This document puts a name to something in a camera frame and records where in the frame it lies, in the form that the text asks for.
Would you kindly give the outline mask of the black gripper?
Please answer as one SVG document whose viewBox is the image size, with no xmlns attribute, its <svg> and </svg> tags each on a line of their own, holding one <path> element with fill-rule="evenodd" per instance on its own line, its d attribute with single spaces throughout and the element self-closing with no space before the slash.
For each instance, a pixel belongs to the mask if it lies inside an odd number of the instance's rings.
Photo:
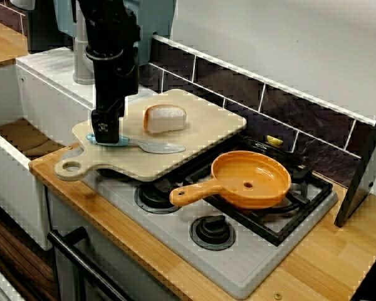
<svg viewBox="0 0 376 301">
<path fill-rule="evenodd" d="M 91 113 L 91 124 L 99 143 L 116 144 L 119 140 L 119 116 L 123 114 L 124 100 L 117 91 L 115 67 L 122 55 L 122 50 L 106 54 L 86 47 L 86 56 L 93 62 L 96 88 L 96 110 Z"/>
</svg>

